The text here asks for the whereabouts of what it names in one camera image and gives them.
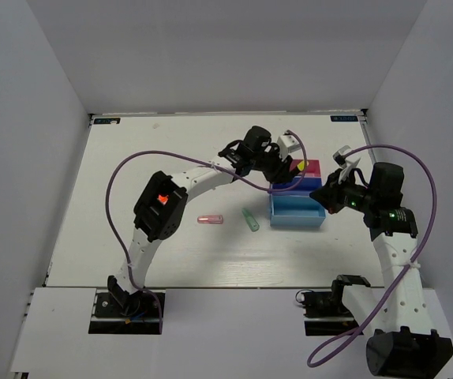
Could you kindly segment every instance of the green object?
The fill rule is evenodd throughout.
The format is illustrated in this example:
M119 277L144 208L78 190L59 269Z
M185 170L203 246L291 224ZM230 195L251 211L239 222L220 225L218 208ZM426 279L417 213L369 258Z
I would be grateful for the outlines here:
M250 211L248 211L246 208L243 208L242 215L244 216L244 219L251 231L258 231L260 229L259 223L255 220Z

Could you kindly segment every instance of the black label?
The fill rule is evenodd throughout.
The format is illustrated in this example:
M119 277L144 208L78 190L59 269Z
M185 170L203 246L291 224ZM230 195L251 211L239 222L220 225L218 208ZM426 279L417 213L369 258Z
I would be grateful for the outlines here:
M356 116L330 116L332 122L358 122Z
M120 118L96 118L93 125L119 124Z

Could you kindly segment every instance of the pink marker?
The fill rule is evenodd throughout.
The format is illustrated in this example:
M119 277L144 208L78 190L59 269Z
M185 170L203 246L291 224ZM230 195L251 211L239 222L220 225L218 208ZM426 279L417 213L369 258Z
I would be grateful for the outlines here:
M221 224L223 223L223 216L221 215L198 216L197 222Z

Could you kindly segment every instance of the stacked bin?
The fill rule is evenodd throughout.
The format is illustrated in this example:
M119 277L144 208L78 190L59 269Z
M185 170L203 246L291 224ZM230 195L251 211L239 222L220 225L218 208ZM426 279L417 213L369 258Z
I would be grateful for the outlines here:
M301 160L294 160L292 169ZM319 160L309 160L302 182L297 188L290 191L275 192L270 195L270 221L271 227L311 227L318 228L323 223L326 215L324 208L309 194L320 188L321 170ZM288 188L300 180L300 175L291 183L274 184L273 189Z

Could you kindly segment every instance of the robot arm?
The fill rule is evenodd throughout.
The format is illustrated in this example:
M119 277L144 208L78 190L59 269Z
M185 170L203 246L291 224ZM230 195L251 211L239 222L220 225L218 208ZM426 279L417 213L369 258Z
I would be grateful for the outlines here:
M290 154L300 148L287 133L274 143L267 130L253 126L244 140L229 143L211 159L211 166L172 175L162 171L154 173L134 207L135 227L129 256L137 286L144 286L149 266L162 241L179 228L186 204L202 193L236 180L224 170L234 171L240 177L252 170L261 171L270 183L290 182L300 172L297 168L290 170ZM120 307L126 309L131 295L138 291L130 282L126 260L119 272L109 277L107 286Z
M400 206L403 169L391 163L375 163L370 182L357 185L355 172L365 181L356 168L358 161L346 161L343 152L334 155L341 168L309 196L331 214L345 207L363 213L386 288L404 266L410 265L383 311L363 331L369 339L366 355L370 372L376 376L431 379L451 358L453 346L450 339L437 334L425 303L419 264L410 262L417 247L417 227L414 214ZM323 303L317 294L309 294L308 300ZM328 301L333 306L345 306L358 324L378 303L369 282L360 276L339 276Z

